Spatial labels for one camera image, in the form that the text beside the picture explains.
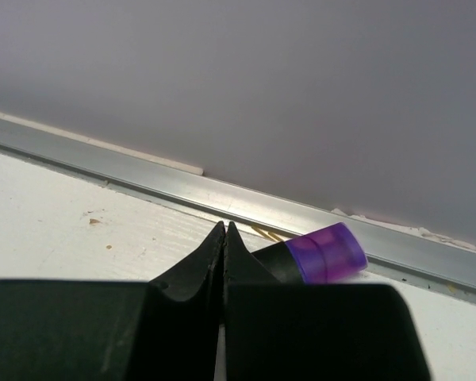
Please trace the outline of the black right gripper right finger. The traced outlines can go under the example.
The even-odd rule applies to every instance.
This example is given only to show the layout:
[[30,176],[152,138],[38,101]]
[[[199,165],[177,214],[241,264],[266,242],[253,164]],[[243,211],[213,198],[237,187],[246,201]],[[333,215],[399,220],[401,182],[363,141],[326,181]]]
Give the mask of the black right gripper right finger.
[[234,224],[224,250],[229,380],[428,380],[409,308],[380,283],[282,283]]

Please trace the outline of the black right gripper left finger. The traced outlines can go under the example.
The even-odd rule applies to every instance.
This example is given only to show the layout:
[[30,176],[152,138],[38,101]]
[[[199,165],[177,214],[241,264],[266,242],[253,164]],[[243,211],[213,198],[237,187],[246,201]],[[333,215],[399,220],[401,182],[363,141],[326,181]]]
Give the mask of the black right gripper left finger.
[[0,279],[0,380],[211,380],[224,243],[149,282]]

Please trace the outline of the purple cap black highlighter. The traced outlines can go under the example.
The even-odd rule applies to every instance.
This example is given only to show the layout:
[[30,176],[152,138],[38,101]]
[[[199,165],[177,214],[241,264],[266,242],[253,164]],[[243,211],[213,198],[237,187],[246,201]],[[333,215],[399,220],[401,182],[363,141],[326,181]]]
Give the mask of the purple cap black highlighter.
[[366,253],[343,222],[261,248],[252,255],[282,283],[337,283],[368,266]]

